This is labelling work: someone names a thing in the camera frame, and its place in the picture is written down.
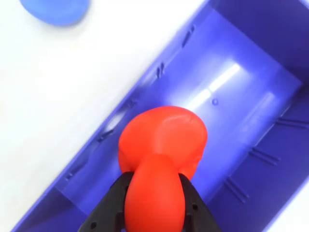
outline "red object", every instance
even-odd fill
[[[125,201],[128,232],[181,232],[185,201],[170,158],[148,156],[133,175]]]
[[[129,232],[180,232],[184,196],[178,173],[189,179],[207,141],[203,121],[191,111],[164,106],[136,116],[119,140],[121,171],[135,172],[125,202]]]

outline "white table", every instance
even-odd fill
[[[92,0],[57,28],[0,1],[0,231],[9,231],[204,0]]]

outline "red plastic part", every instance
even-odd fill
[[[202,159],[207,141],[203,121],[189,110],[163,106],[136,116],[119,140],[121,171],[134,172],[141,160],[151,154],[167,155],[179,173],[189,179]]]
[[[191,179],[207,141],[191,111],[164,106],[136,116],[119,140],[121,171],[135,172],[125,201],[128,232],[181,232],[185,200],[178,173]]]
[[[181,232],[185,200],[177,169],[167,156],[148,156],[126,194],[127,232]]]

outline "blue object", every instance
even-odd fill
[[[45,23],[67,26],[80,21],[90,0],[20,0],[24,8]]]
[[[77,231],[121,174],[126,124],[162,105],[208,129],[192,183],[221,229],[271,225],[309,176],[309,11],[280,2],[202,6],[13,231]]]

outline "small hole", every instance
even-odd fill
[[[198,210],[198,206],[197,206],[197,204],[192,204],[192,208],[195,210],[195,211],[197,211]]]
[[[211,103],[213,105],[218,105],[219,104],[219,100],[217,98],[212,99]]]
[[[90,224],[90,229],[94,229],[95,227],[97,227],[97,223],[94,221]]]

